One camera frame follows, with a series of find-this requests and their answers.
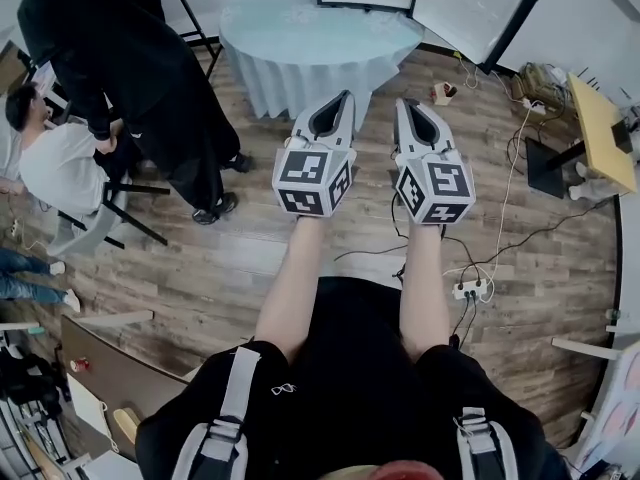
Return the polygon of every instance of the round table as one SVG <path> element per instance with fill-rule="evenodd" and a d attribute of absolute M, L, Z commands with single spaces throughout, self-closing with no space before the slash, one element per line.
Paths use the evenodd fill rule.
<path fill-rule="evenodd" d="M 400 13 L 250 0 L 222 10 L 220 42 L 257 117 L 295 118 L 348 89 L 360 129 L 371 93 L 398 73 L 423 28 Z"/>

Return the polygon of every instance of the wooden floor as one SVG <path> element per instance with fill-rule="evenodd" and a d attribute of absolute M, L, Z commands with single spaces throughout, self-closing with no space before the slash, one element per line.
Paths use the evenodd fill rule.
<path fill-rule="evenodd" d="M 449 107 L 438 112 L 472 165 L 477 191 L 476 205 L 461 224 L 449 228 L 449 235 L 464 240 L 476 260 L 493 255 L 509 174 L 505 149 L 522 117 L 514 114 L 495 76 L 481 74 L 475 90 L 462 86 L 464 78 L 456 59 L 416 51 L 402 64 L 400 74 L 376 92 L 354 144 L 360 170 L 327 234 L 325 273 L 399 287 L 391 275 L 402 265 L 404 250 L 353 254 L 337 262 L 333 258 L 352 249 L 375 251 L 403 243 L 390 217 L 394 100 L 405 96 L 427 101 L 432 84 L 444 80 L 459 85 L 460 91 Z M 170 245 L 163 247 L 125 226 L 120 230 L 125 251 L 103 245 L 95 258 L 68 258 L 66 279 L 55 281 L 73 287 L 88 314 L 154 310 L 153 322 L 107 337 L 178 374 L 252 335 L 294 224 L 277 206 L 270 181 L 275 151 L 288 136 L 291 121 L 254 117 L 242 88 L 231 77 L 224 53 L 212 80 L 243 150 L 257 160 L 257 169 L 249 174 L 223 173 L 227 189 L 240 197 L 238 208 L 215 225 L 201 227 L 192 222 L 191 209 L 176 195 L 133 197 L 134 216 L 164 234 Z M 143 180 L 165 185 L 154 171 L 146 172 Z M 12 198 L 11 207 L 26 221 L 29 245 L 35 239 L 48 240 L 53 211 L 43 214 L 27 198 Z M 534 193 L 526 178 L 514 173 L 502 243 L 517 242 L 588 207 Z M 401 228 L 406 229 L 404 210 L 397 214 Z M 3 227 L 10 220 L 3 203 Z M 18 248 L 10 240 L 4 244 Z M 44 257 L 37 245 L 32 253 Z M 467 262 L 462 246 L 453 241 L 444 243 L 443 260 L 443 270 Z M 600 362 L 555 349 L 550 341 L 553 336 L 593 344 L 605 341 L 605 310 L 613 301 L 615 260 L 611 205 L 505 252 L 495 276 L 496 294 L 489 304 L 479 305 L 464 347 L 505 393 L 541 418 L 548 438 L 559 446 L 567 444 L 578 426 Z M 493 267 L 485 267 L 492 272 Z M 447 276 L 447 289 L 456 279 Z M 461 304 L 449 296 L 449 305 L 455 322 Z M 32 338 L 32 346 L 36 352 L 50 353 L 59 336 L 61 308 L 25 302 L 1 306 L 7 320 L 42 322 L 48 334 Z"/>

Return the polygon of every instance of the black shoe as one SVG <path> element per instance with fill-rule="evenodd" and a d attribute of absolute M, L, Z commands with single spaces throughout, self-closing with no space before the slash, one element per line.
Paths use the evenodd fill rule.
<path fill-rule="evenodd" d="M 248 155 L 243 155 L 242 153 L 238 153 L 235 159 L 230 160 L 226 164 L 222 165 L 223 169 L 233 169 L 238 172 L 249 172 L 255 167 L 255 162 L 253 158 Z"/>
<path fill-rule="evenodd" d="M 233 192 L 225 192 L 222 195 L 222 201 L 216 205 L 213 212 L 206 210 L 196 210 L 191 218 L 202 226 L 213 224 L 220 218 L 223 213 L 229 213 L 238 205 L 238 196 Z"/>

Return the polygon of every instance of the shoe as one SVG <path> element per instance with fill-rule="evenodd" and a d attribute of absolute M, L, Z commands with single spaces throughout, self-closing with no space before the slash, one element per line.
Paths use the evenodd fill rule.
<path fill-rule="evenodd" d="M 51 265 L 49 265 L 49 273 L 52 276 L 59 276 L 61 274 L 64 274 L 66 269 L 67 268 L 65 267 L 65 264 L 63 261 L 56 261 L 55 263 L 52 263 Z"/>
<path fill-rule="evenodd" d="M 229 213 L 238 205 L 238 196 L 234 192 L 225 192 L 221 199 L 222 201 L 216 205 L 214 211 L 196 210 L 191 218 L 202 226 L 208 226 L 217 221 L 220 215 Z"/>
<path fill-rule="evenodd" d="M 67 290 L 67 294 L 64 296 L 63 302 L 67 306 L 70 306 L 76 313 L 80 313 L 80 299 L 71 288 Z"/>
<path fill-rule="evenodd" d="M 589 175 L 589 169 L 587 169 L 587 166 L 582 162 L 576 162 L 576 172 L 578 173 L 578 176 L 584 180 L 586 180 Z"/>
<path fill-rule="evenodd" d="M 253 157 L 238 153 L 232 160 L 229 160 L 226 164 L 223 164 L 222 168 L 233 169 L 237 172 L 246 173 L 252 170 L 254 166 L 255 161 L 253 160 Z"/>
<path fill-rule="evenodd" d="M 569 187 L 569 199 L 577 201 L 580 199 L 580 188 L 577 186 Z"/>

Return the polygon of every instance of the hair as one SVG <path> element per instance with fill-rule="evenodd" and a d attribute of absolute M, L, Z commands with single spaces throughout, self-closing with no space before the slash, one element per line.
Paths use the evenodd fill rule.
<path fill-rule="evenodd" d="M 31 102 L 36 98 L 36 84 L 28 82 L 7 96 L 5 115 L 12 128 L 21 132 L 27 125 Z"/>

